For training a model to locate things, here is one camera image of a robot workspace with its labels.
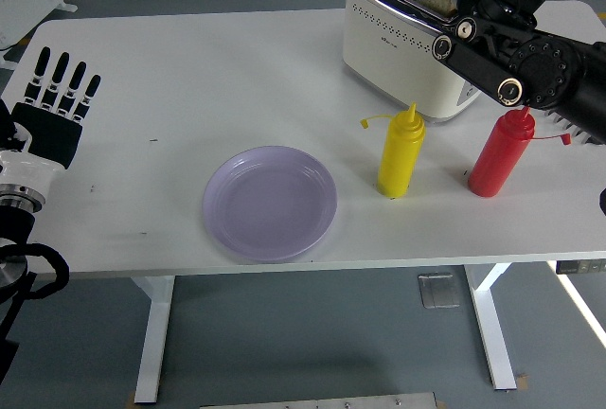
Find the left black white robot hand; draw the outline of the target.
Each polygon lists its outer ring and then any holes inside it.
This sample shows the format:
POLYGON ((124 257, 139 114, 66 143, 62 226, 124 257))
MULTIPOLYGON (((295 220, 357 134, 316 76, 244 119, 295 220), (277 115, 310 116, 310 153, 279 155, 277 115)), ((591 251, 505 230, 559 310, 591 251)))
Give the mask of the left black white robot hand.
POLYGON ((42 208, 52 182, 74 160, 82 122, 101 84, 98 74, 82 84, 84 61, 66 80, 66 52, 46 79, 50 56, 50 48, 43 47, 22 100, 12 107, 1 103, 1 204, 33 212, 42 208))

